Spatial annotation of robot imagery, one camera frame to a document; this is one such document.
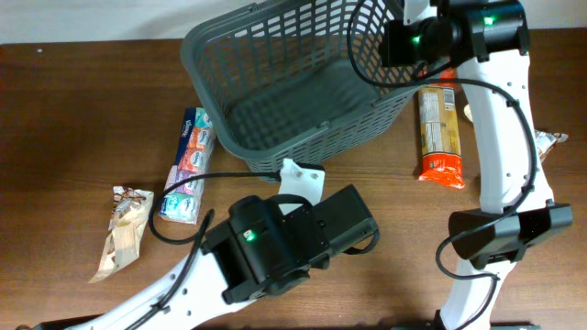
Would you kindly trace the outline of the grey plastic shopping basket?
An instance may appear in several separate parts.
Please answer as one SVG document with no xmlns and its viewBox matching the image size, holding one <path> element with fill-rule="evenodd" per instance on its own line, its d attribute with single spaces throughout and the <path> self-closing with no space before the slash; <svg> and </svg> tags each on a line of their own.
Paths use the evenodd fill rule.
<svg viewBox="0 0 587 330">
<path fill-rule="evenodd" d="M 415 94 L 385 68 L 400 1 L 265 1 L 194 27 L 181 59 L 224 149 L 254 172 L 318 164 L 384 133 Z"/>
</svg>

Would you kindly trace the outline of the white brown panko bag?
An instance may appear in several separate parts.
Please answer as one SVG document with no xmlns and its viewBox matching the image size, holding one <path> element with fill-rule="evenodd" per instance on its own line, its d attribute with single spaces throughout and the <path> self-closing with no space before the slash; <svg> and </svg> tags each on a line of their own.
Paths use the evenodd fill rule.
<svg viewBox="0 0 587 330">
<path fill-rule="evenodd" d="M 529 162 L 527 138 L 522 124 L 517 120 L 516 132 L 512 133 L 513 122 L 505 122 L 506 126 L 498 127 L 496 137 L 481 142 L 481 154 L 486 161 L 506 163 L 507 161 Z M 534 130 L 537 157 L 542 162 L 557 144 L 565 142 L 569 136 L 564 133 L 548 133 Z"/>
</svg>

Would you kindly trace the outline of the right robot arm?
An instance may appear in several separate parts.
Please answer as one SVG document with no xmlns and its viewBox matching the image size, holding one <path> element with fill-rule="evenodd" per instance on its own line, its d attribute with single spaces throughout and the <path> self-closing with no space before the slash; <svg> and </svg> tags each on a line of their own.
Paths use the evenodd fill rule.
<svg viewBox="0 0 587 330">
<path fill-rule="evenodd" d="M 486 329 L 505 277 L 526 252 L 569 227 L 536 146 L 527 90 L 530 38 L 517 1 L 407 1 L 387 23 L 384 66 L 445 60 L 471 107 L 481 169 L 480 205 L 449 218 L 458 255 L 437 329 Z"/>
</svg>

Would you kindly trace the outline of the orange pasta package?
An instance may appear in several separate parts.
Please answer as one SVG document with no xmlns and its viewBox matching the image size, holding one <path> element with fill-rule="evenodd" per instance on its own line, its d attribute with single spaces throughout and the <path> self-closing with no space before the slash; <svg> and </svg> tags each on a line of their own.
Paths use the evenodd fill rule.
<svg viewBox="0 0 587 330">
<path fill-rule="evenodd" d="M 418 180 L 463 189 L 462 157 L 453 82 L 418 91 L 422 172 Z"/>
</svg>

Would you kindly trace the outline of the brown white snack bag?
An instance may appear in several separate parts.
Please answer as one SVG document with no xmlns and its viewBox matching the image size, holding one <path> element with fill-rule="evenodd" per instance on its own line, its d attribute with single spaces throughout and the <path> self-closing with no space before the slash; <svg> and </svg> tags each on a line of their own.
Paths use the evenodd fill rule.
<svg viewBox="0 0 587 330">
<path fill-rule="evenodd" d="M 126 186 L 113 187 L 113 208 L 96 283 L 122 270 L 139 258 L 140 242 L 148 221 L 154 193 Z"/>
</svg>

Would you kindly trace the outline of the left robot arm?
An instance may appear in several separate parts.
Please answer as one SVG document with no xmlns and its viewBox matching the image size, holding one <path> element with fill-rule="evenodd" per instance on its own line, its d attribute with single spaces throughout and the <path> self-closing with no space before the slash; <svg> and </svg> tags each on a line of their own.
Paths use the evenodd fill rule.
<svg viewBox="0 0 587 330">
<path fill-rule="evenodd" d="M 312 269 L 327 269 L 339 254 L 368 253 L 380 238 L 353 185 L 317 204 L 295 194 L 252 195 L 228 214 L 176 267 L 116 309 L 38 327 L 193 329 L 260 298 L 282 295 L 309 280 Z"/>
</svg>

